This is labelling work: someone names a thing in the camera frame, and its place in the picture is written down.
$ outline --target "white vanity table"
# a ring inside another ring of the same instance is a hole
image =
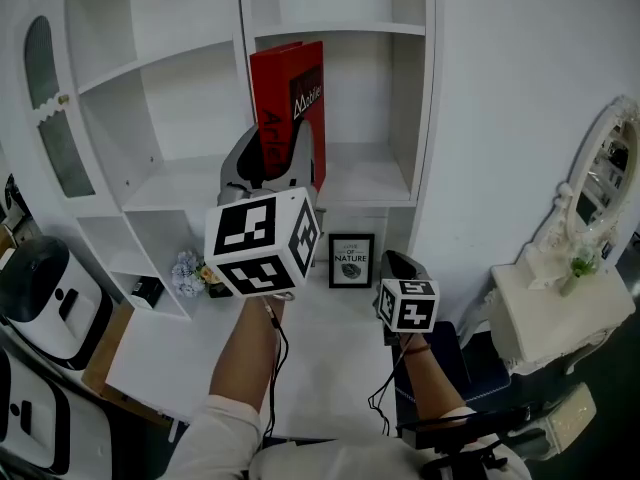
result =
[[[618,229],[634,227],[620,224],[633,218],[637,204],[639,115],[626,97],[605,108],[533,241],[514,265],[491,269],[496,287],[481,313],[510,373],[527,375],[576,352],[566,368],[570,374],[635,311],[610,253],[630,238]],[[596,272],[562,296],[570,264],[585,248],[594,254]]]
[[[491,274],[491,339],[511,373],[527,375],[583,347],[600,346],[635,311],[615,267],[566,298],[557,286],[529,290],[515,265],[493,267]]]

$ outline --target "forearm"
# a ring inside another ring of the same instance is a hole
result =
[[[416,334],[411,339],[407,352],[424,345],[426,345],[424,338]],[[418,417],[421,420],[440,418],[443,414],[466,405],[456,388],[447,379],[431,350],[407,355],[404,363],[416,399]]]
[[[282,321],[284,302],[268,298]],[[245,301],[211,378],[209,393],[251,405],[260,412],[275,361],[276,330],[260,298]]]

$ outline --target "green plant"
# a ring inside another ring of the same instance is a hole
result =
[[[573,258],[571,260],[571,273],[576,277],[588,276],[595,274],[598,269],[596,265],[596,257],[591,256],[590,259]]]

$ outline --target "person's arm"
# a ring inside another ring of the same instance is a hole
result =
[[[405,347],[407,342],[408,355],[405,355],[404,364],[411,380],[418,417],[421,420],[432,420],[441,418],[459,407],[465,407],[464,400],[447,379],[431,350],[410,353],[426,346],[427,342],[422,335],[405,334],[401,339],[402,347]]]
[[[404,348],[407,346],[407,342],[409,345],[406,352],[418,351],[427,345],[421,334],[403,335],[400,345]],[[416,399],[418,417],[421,420],[435,420],[473,414],[474,411],[467,407],[456,388],[449,382],[430,349],[405,355],[404,363],[411,380],[413,396]],[[464,450],[479,450],[495,443],[497,439],[498,436],[490,434],[466,445]],[[505,445],[499,445],[495,448],[494,453],[498,458],[506,457],[508,462],[501,470],[492,470],[491,474],[487,475],[489,478],[531,480],[531,475],[522,459]]]
[[[284,302],[272,297],[267,301],[282,321]],[[262,300],[247,299],[213,370],[209,393],[244,402],[260,412],[274,366],[276,332]]]
[[[281,320],[284,303],[267,300]],[[210,396],[180,439],[163,480],[243,478],[262,439],[259,412],[274,366],[276,332],[262,300],[247,299],[213,371]]]

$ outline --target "black cable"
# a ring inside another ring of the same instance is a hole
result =
[[[396,373],[396,369],[398,368],[398,365],[404,359],[404,354],[409,348],[409,345],[411,344],[411,340],[413,339],[414,336],[415,335],[412,334],[411,337],[407,340],[407,343],[405,344],[404,348],[400,352],[400,357],[396,361],[396,364],[393,365],[393,370],[391,370],[391,375],[389,375],[389,378],[385,381],[385,383],[382,386],[380,386],[380,388],[373,395],[371,395],[367,399],[367,401],[369,402],[369,409],[373,409],[374,411],[376,411],[383,420],[382,435],[387,435],[387,436],[389,435],[389,432],[391,430],[391,424],[389,423],[389,419],[385,416],[384,411],[380,407],[380,404],[382,403],[382,398],[387,392],[387,387],[391,383],[391,380],[393,379]],[[378,399],[378,403],[376,404],[375,396],[380,392],[382,392],[382,394],[380,395],[380,398]]]
[[[269,381],[269,422],[267,423],[267,427],[262,436],[262,441],[264,444],[265,438],[271,437],[273,433],[273,429],[276,424],[276,412],[275,412],[276,381],[278,379],[278,374],[280,373],[280,370],[284,365],[284,362],[287,360],[287,357],[289,356],[289,340],[287,340],[287,337],[285,336],[284,331],[280,326],[280,321],[278,320],[278,317],[276,316],[276,314],[273,312],[271,305],[267,302],[267,300],[264,297],[261,297],[261,298],[262,298],[264,307],[267,310],[267,313],[269,313],[269,318],[271,319],[271,325],[273,325],[273,328],[276,331],[278,331],[280,335],[280,344],[278,346],[278,351],[276,353],[273,370],[271,372],[271,379]],[[280,360],[283,343],[284,343],[284,355],[282,356],[282,360]]]

